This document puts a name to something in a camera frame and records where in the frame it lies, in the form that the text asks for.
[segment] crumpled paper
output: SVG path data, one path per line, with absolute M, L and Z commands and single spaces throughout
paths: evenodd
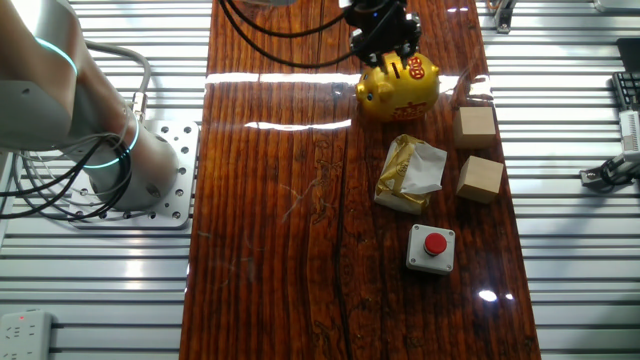
M 440 181 L 447 152 L 409 135 L 398 136 L 376 184 L 373 200 L 397 211 L 421 214 Z

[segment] gold piggy bank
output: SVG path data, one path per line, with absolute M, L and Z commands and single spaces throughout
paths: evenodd
M 424 119 L 438 101 L 440 69 L 417 53 L 404 68 L 395 53 L 384 57 L 386 73 L 379 67 L 367 69 L 356 86 L 362 115 L 383 122 Z

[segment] glossy table surface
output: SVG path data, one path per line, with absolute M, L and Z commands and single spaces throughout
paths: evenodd
M 283 32 L 340 12 L 329 0 L 241 9 Z M 540 358 L 506 174 L 489 205 L 454 195 L 469 155 L 504 162 L 499 137 L 487 150 L 453 148 L 456 109 L 491 106 L 475 3 L 409 1 L 409 11 L 441 96 L 425 122 L 381 125 L 357 114 L 357 59 L 319 71 L 275 64 L 214 4 L 181 359 Z M 348 49 L 345 23 L 296 40 L 243 28 L 298 62 Z M 401 134 L 448 152 L 422 216 L 373 202 Z M 450 275 L 406 269 L 413 224 L 456 232 Z

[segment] wooden block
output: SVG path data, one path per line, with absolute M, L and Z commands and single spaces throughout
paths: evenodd
M 453 140 L 458 149 L 485 149 L 493 144 L 496 127 L 490 107 L 462 107 L 453 120 Z
M 488 204 L 498 195 L 504 165 L 469 156 L 460 171 L 456 195 Z

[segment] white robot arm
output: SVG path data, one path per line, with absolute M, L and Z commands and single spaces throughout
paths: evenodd
M 131 180 L 115 208 L 144 210 L 166 195 L 177 174 L 173 148 L 139 121 L 142 94 L 134 112 L 100 71 L 66 0 L 0 0 L 0 44 L 0 148 L 64 149 L 119 134 Z M 94 144 L 66 155 L 79 162 Z M 96 192 L 117 186 L 122 156 L 105 143 L 84 165 Z

